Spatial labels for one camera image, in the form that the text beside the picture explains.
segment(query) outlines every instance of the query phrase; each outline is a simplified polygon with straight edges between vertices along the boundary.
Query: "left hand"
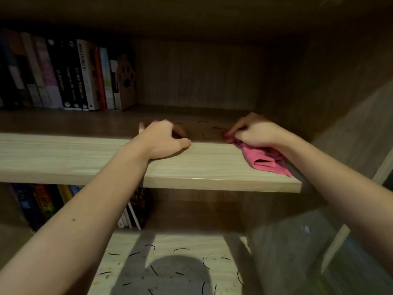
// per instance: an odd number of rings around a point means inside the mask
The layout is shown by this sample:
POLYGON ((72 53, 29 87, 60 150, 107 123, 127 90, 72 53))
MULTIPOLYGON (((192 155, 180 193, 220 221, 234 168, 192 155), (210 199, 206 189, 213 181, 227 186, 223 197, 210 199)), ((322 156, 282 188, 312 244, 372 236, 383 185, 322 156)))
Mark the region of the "left hand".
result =
POLYGON ((148 159, 164 158, 179 152, 183 148, 191 145, 184 130, 168 120, 154 121, 145 128, 143 123, 139 123, 139 134, 131 141, 139 143, 146 151, 148 159), (174 139, 172 131, 179 134, 182 139, 174 139))

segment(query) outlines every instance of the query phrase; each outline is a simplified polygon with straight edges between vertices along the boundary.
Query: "forearm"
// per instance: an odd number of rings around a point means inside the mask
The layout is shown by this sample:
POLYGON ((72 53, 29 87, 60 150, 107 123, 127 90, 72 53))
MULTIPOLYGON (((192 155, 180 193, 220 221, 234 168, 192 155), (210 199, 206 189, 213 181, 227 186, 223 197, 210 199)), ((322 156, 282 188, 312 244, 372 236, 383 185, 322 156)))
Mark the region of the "forearm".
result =
POLYGON ((393 193, 303 139, 289 134, 278 146, 348 225, 361 230, 393 260, 393 193))
POLYGON ((119 149, 7 264, 0 273, 1 289, 7 294, 64 294, 99 263, 146 170, 148 159, 142 152, 137 145, 119 149))

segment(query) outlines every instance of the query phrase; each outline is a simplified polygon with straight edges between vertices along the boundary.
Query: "pink cloth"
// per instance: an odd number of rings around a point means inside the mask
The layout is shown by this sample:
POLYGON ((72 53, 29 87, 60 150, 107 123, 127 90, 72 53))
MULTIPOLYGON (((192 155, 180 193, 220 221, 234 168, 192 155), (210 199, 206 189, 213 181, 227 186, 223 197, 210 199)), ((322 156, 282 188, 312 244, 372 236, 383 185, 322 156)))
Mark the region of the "pink cloth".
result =
POLYGON ((222 138, 227 143, 234 143, 239 146, 242 149, 244 158, 252 168, 292 177, 292 174, 285 166, 284 156, 277 150, 269 147, 254 148, 234 136, 227 136, 226 132, 223 132, 222 138))

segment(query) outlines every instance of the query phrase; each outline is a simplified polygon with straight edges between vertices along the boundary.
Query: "hand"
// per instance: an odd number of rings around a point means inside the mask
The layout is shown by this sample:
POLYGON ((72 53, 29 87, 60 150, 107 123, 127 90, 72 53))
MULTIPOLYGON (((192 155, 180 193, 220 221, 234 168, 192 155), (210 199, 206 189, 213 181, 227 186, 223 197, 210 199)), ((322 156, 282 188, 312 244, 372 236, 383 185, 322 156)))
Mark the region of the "hand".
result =
POLYGON ((139 123, 139 134, 131 143, 139 143, 146 151, 148 159, 164 158, 179 152, 183 148, 191 145, 184 130, 168 120, 154 121, 145 128, 143 123, 139 123), (172 138, 172 131, 179 134, 182 139, 172 138))
POLYGON ((233 134, 250 146, 272 148, 283 144, 285 137, 291 135, 289 131, 253 112, 240 118, 227 133, 233 134))

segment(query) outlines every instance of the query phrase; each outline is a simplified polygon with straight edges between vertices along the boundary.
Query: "pink book spine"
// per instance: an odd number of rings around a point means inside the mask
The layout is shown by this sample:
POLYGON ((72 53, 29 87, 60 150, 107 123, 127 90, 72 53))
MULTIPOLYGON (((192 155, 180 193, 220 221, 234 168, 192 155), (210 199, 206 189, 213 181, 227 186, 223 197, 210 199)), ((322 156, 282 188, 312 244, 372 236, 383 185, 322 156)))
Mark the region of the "pink book spine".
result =
POLYGON ((37 54, 38 63, 40 65, 42 79, 48 90, 51 99, 51 108, 63 109, 60 90, 57 86, 55 73, 53 72, 52 62, 46 48, 45 38, 34 36, 35 52, 37 54))

